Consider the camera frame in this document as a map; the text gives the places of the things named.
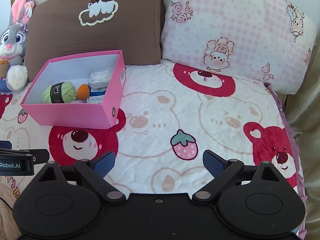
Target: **bedspread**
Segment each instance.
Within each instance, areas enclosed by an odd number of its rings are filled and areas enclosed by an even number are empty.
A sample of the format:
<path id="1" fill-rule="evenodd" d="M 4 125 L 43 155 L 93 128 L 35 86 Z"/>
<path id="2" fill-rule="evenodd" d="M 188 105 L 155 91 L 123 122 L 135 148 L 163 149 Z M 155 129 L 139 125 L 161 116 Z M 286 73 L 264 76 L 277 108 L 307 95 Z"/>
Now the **bedspread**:
<path id="1" fill-rule="evenodd" d="M 38 125 L 20 106 L 26 89 L 0 95 L 0 139 L 10 140 L 13 149 L 47 148 L 60 165 L 113 150 L 116 164 L 105 180 L 126 196 L 191 196 L 213 179 L 202 163 L 203 152 L 210 149 L 247 165 L 272 162 L 305 198 L 298 152 L 281 103 L 261 82 L 169 60 L 127 66 L 118 122 L 108 130 Z M 13 205 L 31 179 L 0 177 L 1 196 Z M 300 233 L 305 234 L 303 225 Z"/>

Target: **orange egg-shaped object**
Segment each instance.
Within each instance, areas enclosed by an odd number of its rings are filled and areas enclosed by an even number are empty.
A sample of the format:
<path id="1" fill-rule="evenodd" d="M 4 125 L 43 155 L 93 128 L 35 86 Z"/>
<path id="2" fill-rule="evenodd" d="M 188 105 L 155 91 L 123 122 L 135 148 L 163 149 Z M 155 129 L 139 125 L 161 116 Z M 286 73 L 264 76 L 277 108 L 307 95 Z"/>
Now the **orange egg-shaped object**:
<path id="1" fill-rule="evenodd" d="M 77 91 L 77 96 L 80 100 L 86 100 L 90 95 L 90 89 L 87 84 L 82 84 Z"/>

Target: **plush toy tag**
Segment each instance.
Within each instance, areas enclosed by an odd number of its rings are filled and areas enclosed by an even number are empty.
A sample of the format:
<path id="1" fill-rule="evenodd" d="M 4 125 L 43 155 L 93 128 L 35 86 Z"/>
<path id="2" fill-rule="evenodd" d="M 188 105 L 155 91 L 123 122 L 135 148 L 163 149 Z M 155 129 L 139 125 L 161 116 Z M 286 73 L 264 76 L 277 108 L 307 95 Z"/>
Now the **plush toy tag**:
<path id="1" fill-rule="evenodd" d="M 26 9 L 26 15 L 30 18 L 32 16 L 32 7 L 29 4 L 27 9 Z"/>
<path id="2" fill-rule="evenodd" d="M 55 84 L 50 89 L 50 99 L 53 104 L 63 104 L 64 101 L 62 99 L 61 87 L 62 83 Z"/>
<path id="3" fill-rule="evenodd" d="M 12 5 L 13 5 L 14 1 L 15 1 L 15 0 L 10 0 L 11 7 L 12 7 Z"/>

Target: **bunny eye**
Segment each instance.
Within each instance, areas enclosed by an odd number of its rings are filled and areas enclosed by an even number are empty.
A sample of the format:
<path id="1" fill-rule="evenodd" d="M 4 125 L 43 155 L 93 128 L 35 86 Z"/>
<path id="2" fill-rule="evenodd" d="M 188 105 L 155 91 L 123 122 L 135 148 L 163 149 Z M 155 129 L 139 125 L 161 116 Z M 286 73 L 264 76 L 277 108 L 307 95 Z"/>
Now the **bunny eye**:
<path id="1" fill-rule="evenodd" d="M 23 42 L 23 34 L 18 33 L 16 36 L 16 43 L 21 43 L 21 42 Z"/>
<path id="2" fill-rule="evenodd" d="M 1 37 L 1 43 L 5 43 L 9 38 L 9 31 L 6 31 Z"/>

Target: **stuffed toy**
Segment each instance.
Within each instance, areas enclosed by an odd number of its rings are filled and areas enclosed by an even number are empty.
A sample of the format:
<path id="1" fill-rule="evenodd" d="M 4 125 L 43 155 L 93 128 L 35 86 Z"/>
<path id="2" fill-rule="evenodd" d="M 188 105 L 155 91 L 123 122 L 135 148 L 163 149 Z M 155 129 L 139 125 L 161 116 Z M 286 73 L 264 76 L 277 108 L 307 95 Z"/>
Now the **stuffed toy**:
<path id="1" fill-rule="evenodd" d="M 28 22 L 34 7 L 35 3 L 27 0 L 16 0 L 12 4 L 9 26 L 0 40 L 0 60 L 9 62 L 6 76 L 0 77 L 0 92 L 20 92 L 27 84 L 28 71 L 23 59 L 27 46 Z"/>

